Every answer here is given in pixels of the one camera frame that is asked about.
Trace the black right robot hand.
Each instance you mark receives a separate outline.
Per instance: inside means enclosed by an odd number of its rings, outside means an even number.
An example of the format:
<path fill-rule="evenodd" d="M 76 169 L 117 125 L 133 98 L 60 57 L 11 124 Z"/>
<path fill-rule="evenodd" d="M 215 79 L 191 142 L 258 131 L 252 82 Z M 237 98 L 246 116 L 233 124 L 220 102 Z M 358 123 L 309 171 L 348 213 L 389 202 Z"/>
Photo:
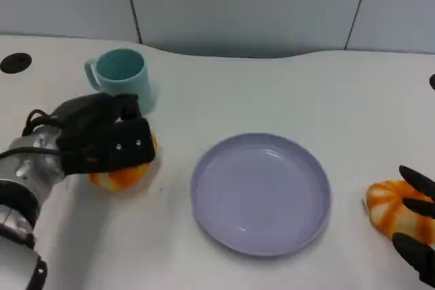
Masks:
<path fill-rule="evenodd" d="M 433 180 L 407 166 L 400 165 L 398 170 L 411 187 L 434 200 Z M 434 219 L 433 202 L 403 198 L 402 203 L 412 212 Z M 419 280 L 434 288 L 434 249 L 399 232 L 393 234 L 392 243 L 402 259 L 419 273 Z"/>

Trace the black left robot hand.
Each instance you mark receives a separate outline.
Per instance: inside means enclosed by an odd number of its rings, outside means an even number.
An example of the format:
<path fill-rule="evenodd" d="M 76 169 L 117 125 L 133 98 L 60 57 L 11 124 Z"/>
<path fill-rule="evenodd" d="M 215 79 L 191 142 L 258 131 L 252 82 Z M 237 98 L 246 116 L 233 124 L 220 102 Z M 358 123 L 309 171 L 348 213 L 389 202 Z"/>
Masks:
<path fill-rule="evenodd" d="M 113 172 L 156 157 L 135 94 L 80 96 L 62 103 L 50 117 L 60 126 L 56 146 L 66 175 Z"/>

